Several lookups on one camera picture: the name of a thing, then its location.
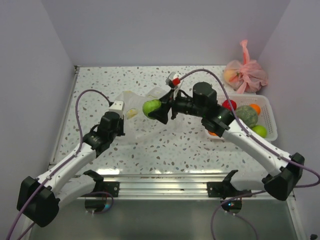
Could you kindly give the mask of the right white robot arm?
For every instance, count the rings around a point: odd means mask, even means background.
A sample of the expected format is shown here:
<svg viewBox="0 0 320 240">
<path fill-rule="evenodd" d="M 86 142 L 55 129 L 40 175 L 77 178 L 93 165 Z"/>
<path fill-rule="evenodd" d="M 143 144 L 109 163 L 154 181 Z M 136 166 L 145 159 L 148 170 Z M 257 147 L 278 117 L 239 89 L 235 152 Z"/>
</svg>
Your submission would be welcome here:
<svg viewBox="0 0 320 240">
<path fill-rule="evenodd" d="M 260 137 L 227 108 L 217 101 L 217 92 L 209 83 L 198 82 L 192 88 L 192 96 L 182 96 L 182 91 L 172 88 L 159 99 L 143 104 L 146 117 L 167 124 L 177 114 L 199 117 L 209 132 L 215 133 L 237 145 L 256 160 L 265 171 L 240 173 L 232 170 L 213 189 L 220 198 L 234 197 L 251 191 L 266 191 L 277 200 L 285 201 L 302 177 L 304 157 L 285 152 Z"/>
</svg>

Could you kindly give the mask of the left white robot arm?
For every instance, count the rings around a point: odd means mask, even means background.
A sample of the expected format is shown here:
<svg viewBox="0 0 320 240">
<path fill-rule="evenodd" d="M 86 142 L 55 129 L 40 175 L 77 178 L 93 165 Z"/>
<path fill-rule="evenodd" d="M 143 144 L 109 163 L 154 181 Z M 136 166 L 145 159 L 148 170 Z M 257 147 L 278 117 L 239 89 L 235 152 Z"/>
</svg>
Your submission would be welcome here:
<svg viewBox="0 0 320 240">
<path fill-rule="evenodd" d="M 107 111 L 97 125 L 84 135 L 82 142 L 66 158 L 37 178 L 26 177 L 21 185 L 17 210 L 39 227 L 50 224 L 59 212 L 58 193 L 86 164 L 106 151 L 118 136 L 124 133 L 124 112 Z"/>
</svg>

